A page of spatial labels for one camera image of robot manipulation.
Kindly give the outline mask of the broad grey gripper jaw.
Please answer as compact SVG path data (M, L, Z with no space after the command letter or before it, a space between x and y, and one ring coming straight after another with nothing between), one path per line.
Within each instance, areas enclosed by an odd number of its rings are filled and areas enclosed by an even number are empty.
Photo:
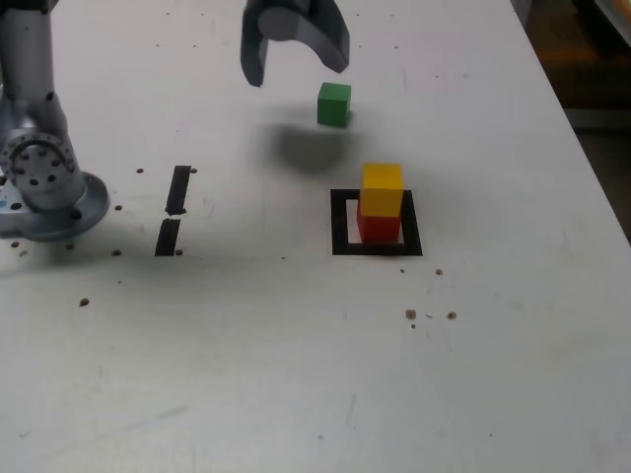
M270 1L257 26L266 39L306 45L331 71L349 66L350 33L334 1Z

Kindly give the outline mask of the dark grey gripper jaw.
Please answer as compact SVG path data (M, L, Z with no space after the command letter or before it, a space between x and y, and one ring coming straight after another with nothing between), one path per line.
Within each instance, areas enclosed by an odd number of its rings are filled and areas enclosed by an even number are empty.
M243 13L241 65L247 82L260 88L263 83L268 39L261 31L259 18L269 7L265 0L248 0Z

